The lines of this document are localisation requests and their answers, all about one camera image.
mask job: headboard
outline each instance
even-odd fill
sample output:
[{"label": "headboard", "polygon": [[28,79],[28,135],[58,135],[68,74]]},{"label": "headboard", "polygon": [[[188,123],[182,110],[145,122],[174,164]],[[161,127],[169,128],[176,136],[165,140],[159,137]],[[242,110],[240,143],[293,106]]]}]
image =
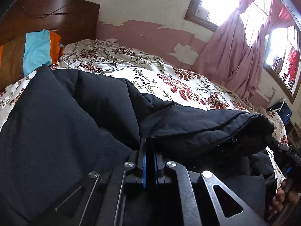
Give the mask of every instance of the headboard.
[{"label": "headboard", "polygon": [[0,23],[0,45],[43,29],[59,34],[64,45],[95,39],[99,7],[84,0],[18,0]]}]

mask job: blue cloth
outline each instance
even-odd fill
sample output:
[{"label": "blue cloth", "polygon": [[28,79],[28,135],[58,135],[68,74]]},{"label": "blue cloth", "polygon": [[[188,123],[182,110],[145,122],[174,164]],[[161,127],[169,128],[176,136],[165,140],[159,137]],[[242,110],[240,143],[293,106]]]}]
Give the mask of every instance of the blue cloth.
[{"label": "blue cloth", "polygon": [[42,30],[26,34],[23,57],[24,76],[30,74],[41,65],[50,66],[50,31]]}]

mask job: wall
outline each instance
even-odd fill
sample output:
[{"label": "wall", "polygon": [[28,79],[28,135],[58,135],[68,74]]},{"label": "wall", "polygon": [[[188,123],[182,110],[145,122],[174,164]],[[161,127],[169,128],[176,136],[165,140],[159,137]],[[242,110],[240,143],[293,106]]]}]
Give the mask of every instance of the wall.
[{"label": "wall", "polygon": [[[190,0],[88,0],[100,4],[97,38],[158,55],[177,67],[190,69],[213,31],[184,20]],[[251,102],[269,106],[286,95],[263,70],[258,94]],[[291,120],[301,125],[301,93],[288,105]]]}]

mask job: black wire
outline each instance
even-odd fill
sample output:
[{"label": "black wire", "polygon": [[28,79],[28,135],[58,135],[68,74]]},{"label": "black wire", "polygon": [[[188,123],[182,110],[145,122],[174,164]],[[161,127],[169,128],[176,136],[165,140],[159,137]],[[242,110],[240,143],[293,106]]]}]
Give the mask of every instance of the black wire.
[{"label": "black wire", "polygon": [[52,15],[53,13],[55,13],[56,11],[58,11],[58,10],[60,10],[60,9],[62,9],[63,7],[66,7],[66,6],[68,6],[68,5],[70,5],[71,3],[73,3],[75,0],[72,0],[70,3],[68,3],[67,5],[65,5],[65,6],[62,6],[62,7],[60,7],[59,9],[56,9],[55,11],[53,11],[52,13],[48,13],[48,14],[46,14],[46,16],[44,16],[44,17],[38,17],[38,16],[29,16],[28,14],[27,14],[27,11],[26,11],[26,9],[25,9],[25,7],[23,6],[23,5],[21,5],[22,6],[22,8],[24,9],[24,11],[25,11],[25,15],[27,16],[27,17],[29,17],[29,18],[37,18],[37,19],[44,19],[44,18],[46,18],[47,16],[49,16],[49,15]]}]

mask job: silver bolt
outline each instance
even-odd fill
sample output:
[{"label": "silver bolt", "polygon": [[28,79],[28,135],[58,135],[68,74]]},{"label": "silver bolt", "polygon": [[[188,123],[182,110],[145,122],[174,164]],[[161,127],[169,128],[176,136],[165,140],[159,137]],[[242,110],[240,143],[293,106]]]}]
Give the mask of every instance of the silver bolt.
[{"label": "silver bolt", "polygon": [[212,172],[211,171],[203,171],[202,175],[205,178],[211,178],[212,177]]},{"label": "silver bolt", "polygon": [[89,172],[89,178],[96,178],[98,176],[98,172]]},{"label": "silver bolt", "polygon": [[130,167],[134,166],[134,163],[131,162],[131,161],[127,161],[127,162],[124,163],[124,166],[127,167],[127,168],[130,168]]},{"label": "silver bolt", "polygon": [[175,163],[174,161],[168,161],[168,162],[166,163],[166,165],[167,165],[168,167],[175,167],[175,166],[177,165],[177,163]]}]

